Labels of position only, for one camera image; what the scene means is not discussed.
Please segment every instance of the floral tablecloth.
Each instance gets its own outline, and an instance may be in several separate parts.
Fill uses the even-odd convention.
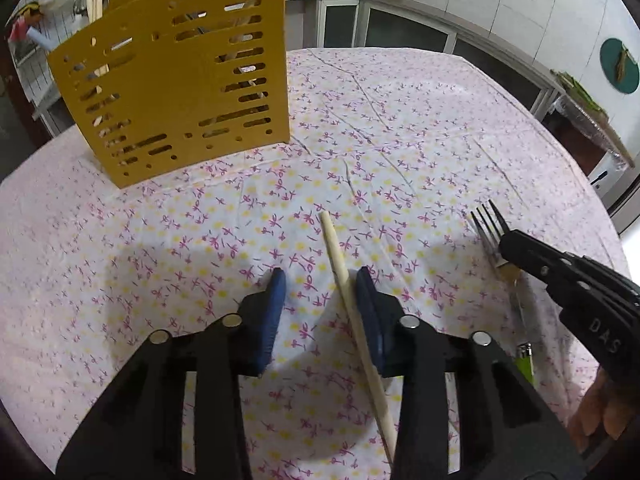
[[[256,479],[383,479],[388,464],[318,213],[348,267],[438,330],[516,344],[504,286],[468,220],[494,200],[516,227],[626,272],[567,152],[462,58],[411,49],[288,55],[291,142],[119,190],[76,127],[0,186],[0,398],[51,468],[154,329],[203,329],[287,273],[273,362],[241,381]],[[531,278],[539,391],[561,419],[595,362]],[[193,377],[188,381],[193,389]],[[388,389],[398,420],[401,380]],[[186,403],[184,466],[193,468]],[[451,417],[450,454],[458,454]]]

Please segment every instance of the metal rivet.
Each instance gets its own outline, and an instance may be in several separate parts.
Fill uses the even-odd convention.
[[[149,335],[149,341],[154,345],[159,345],[169,339],[169,333],[166,330],[156,330]]]
[[[491,336],[487,332],[476,332],[472,338],[480,346],[487,346],[491,342]]]
[[[418,328],[418,325],[420,325],[420,319],[415,316],[402,316],[400,318],[400,324],[405,328]]]
[[[227,328],[233,328],[235,326],[240,326],[242,323],[242,318],[238,316],[238,314],[227,314],[222,318],[222,324]]]

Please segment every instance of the human hand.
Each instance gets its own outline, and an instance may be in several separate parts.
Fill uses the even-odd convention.
[[[607,373],[600,368],[567,425],[567,431],[578,451],[582,453],[587,449],[589,436],[601,422],[607,434],[617,440],[638,412],[636,406],[640,404],[634,395],[613,384]]]

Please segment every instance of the metal fork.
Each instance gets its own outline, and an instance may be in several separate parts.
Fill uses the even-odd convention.
[[[490,213],[489,208],[485,204],[482,204],[476,208],[476,213],[471,212],[471,218],[482,241],[484,251],[489,257],[489,261],[491,261],[491,264],[494,266],[498,277],[507,284],[509,303],[515,320],[516,338],[520,342],[516,347],[515,364],[527,381],[533,384],[534,374],[531,343],[527,339],[527,330],[524,323],[524,316],[522,315],[522,304],[518,296],[518,279],[520,278],[521,270],[505,260],[500,254],[498,245],[502,236],[510,231],[510,229],[494,202],[489,200],[489,206],[494,213],[493,215]]]

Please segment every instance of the dish rack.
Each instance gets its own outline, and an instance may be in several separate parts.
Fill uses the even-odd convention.
[[[289,141],[284,0],[117,0],[49,65],[119,187]]]

